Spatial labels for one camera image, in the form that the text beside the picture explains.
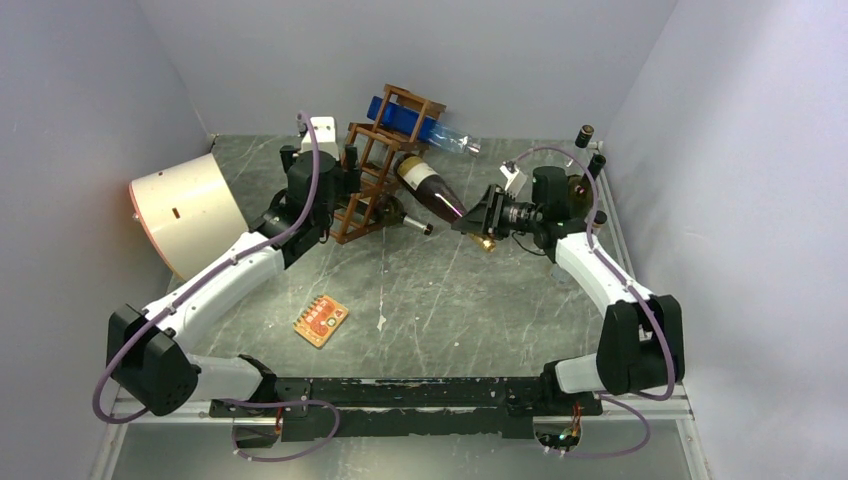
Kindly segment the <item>brown bottle gold foil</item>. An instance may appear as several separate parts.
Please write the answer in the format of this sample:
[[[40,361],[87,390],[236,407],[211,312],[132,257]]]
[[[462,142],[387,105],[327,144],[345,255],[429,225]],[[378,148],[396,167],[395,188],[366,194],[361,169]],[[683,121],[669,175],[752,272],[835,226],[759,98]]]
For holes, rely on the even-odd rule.
[[[421,157],[407,153],[394,166],[398,181],[437,217],[452,225],[466,214],[462,200]]]

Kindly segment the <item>brown wooden wine rack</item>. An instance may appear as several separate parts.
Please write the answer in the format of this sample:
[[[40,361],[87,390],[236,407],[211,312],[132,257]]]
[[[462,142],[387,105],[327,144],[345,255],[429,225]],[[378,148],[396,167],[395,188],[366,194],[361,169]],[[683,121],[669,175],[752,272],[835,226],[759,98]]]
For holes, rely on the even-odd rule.
[[[384,228],[377,221],[377,202],[381,196],[395,196],[401,188],[393,164],[401,154],[423,154],[429,149],[424,130],[445,110],[440,102],[386,84],[383,93],[369,104],[366,120],[349,124],[344,144],[363,142],[358,151],[361,192],[336,207],[337,225],[330,235],[337,243],[349,243]]]

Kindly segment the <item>clear bottle white label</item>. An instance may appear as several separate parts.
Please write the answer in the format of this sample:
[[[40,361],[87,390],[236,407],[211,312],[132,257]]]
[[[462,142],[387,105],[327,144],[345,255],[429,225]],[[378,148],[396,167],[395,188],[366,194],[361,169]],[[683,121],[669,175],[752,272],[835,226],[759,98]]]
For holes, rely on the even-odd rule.
[[[545,252],[552,262],[551,279],[560,284],[573,279],[584,289],[605,282],[608,271],[596,255],[600,247],[590,224],[579,218],[556,220],[548,230],[551,243]]]

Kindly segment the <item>dark green wine bottle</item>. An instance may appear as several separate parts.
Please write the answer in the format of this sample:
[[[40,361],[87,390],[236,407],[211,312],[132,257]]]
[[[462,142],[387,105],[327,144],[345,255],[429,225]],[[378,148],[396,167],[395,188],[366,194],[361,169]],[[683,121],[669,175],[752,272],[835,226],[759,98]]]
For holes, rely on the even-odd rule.
[[[588,170],[594,180],[597,179],[605,164],[606,158],[602,154],[597,153],[592,156]],[[594,200],[591,183],[586,175],[568,176],[567,204],[572,218],[585,219]]]

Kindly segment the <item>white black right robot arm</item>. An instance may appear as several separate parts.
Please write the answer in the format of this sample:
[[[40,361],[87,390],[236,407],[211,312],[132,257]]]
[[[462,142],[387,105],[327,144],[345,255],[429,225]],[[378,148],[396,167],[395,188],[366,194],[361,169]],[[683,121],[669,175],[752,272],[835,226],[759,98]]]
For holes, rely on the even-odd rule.
[[[685,373],[682,311],[671,295],[656,295],[634,280],[600,245],[592,223],[598,214],[597,178],[591,164],[581,176],[560,167],[538,167],[532,199],[515,200],[491,184],[481,200],[454,221],[454,230],[502,240],[532,236],[536,247],[588,294],[603,317],[595,352],[556,360],[539,391],[542,406],[562,414],[578,393],[639,394],[664,387],[671,393]]]

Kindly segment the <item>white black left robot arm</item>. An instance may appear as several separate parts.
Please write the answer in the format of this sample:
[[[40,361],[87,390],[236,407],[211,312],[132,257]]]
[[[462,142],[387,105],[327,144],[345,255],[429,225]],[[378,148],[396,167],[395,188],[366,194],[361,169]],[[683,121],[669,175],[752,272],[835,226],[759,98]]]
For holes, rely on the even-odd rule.
[[[191,401],[236,400],[254,416],[275,406],[277,377],[258,360],[190,351],[248,293],[325,242],[337,205],[361,190],[351,144],[341,158],[291,146],[280,156],[286,188],[234,245],[167,296],[142,310],[125,305],[110,316],[107,371],[144,413],[165,416]]]

